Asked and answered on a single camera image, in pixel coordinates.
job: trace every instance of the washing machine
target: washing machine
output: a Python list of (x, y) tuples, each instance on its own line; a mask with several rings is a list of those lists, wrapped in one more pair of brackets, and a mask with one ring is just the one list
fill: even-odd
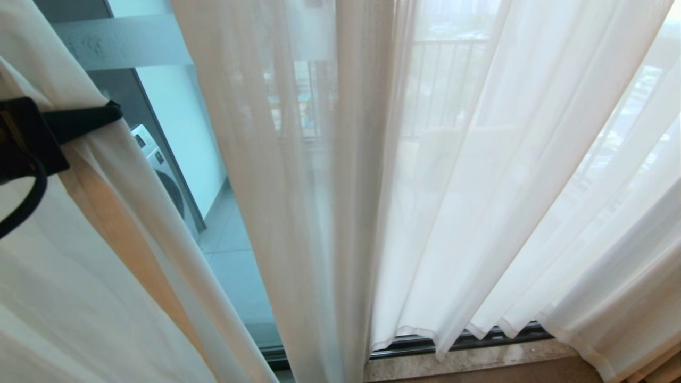
[(144, 125), (137, 125), (131, 130), (131, 133), (140, 146), (146, 160), (151, 164), (151, 168), (161, 180), (165, 191), (170, 196), (178, 213), (180, 213), (180, 217), (185, 221), (189, 234), (196, 240), (199, 234), (194, 218), (189, 211), (189, 204), (187, 204), (185, 197), (180, 191), (177, 179), (170, 169), (166, 156), (161, 152), (159, 145), (154, 141)]

